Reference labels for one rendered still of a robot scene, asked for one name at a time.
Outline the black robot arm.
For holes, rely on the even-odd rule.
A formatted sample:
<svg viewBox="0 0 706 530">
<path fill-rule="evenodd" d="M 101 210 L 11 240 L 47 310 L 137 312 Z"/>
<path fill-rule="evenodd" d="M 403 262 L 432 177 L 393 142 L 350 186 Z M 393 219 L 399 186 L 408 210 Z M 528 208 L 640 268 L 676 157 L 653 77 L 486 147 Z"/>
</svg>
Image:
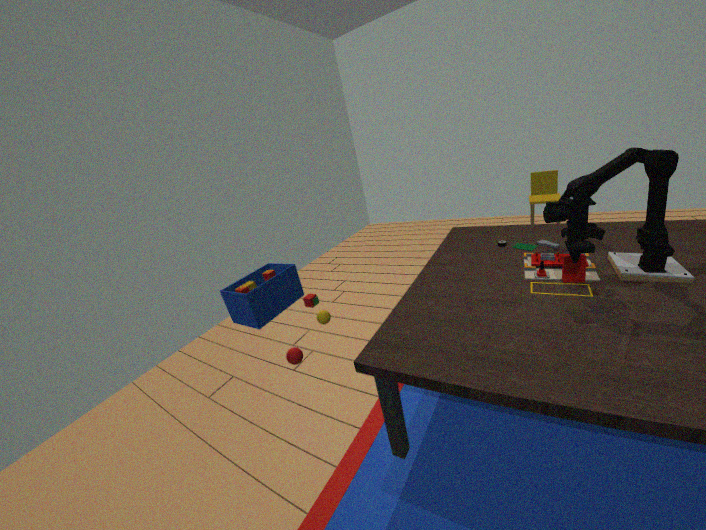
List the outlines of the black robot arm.
<svg viewBox="0 0 706 530">
<path fill-rule="evenodd" d="M 664 217 L 669 179 L 676 170 L 678 159 L 678 153 L 672 150 L 650 151 L 636 147 L 628 148 L 595 172 L 570 181 L 559 201 L 546 203 L 543 211 L 544 221 L 553 223 L 564 222 L 567 219 L 588 220 L 588 207 L 596 205 L 590 197 L 599 187 L 632 164 L 644 163 L 650 182 L 645 224 L 642 228 L 637 228 L 636 239 L 641 249 L 644 249 L 638 266 L 647 273 L 667 273 L 665 271 L 667 257 L 672 257 L 675 250 L 668 244 Z"/>
</svg>

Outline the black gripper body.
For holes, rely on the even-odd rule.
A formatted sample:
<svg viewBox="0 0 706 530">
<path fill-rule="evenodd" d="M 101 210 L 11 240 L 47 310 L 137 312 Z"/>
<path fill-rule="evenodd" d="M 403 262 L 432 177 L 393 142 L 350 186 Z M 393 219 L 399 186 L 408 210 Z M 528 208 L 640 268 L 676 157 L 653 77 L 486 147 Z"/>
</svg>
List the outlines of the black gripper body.
<svg viewBox="0 0 706 530">
<path fill-rule="evenodd" d="M 584 240 L 585 230 L 590 227 L 586 221 L 566 221 L 568 228 L 563 228 L 561 236 L 567 236 L 567 242 L 571 243 L 572 253 L 593 253 L 595 245 L 591 241 Z"/>
</svg>

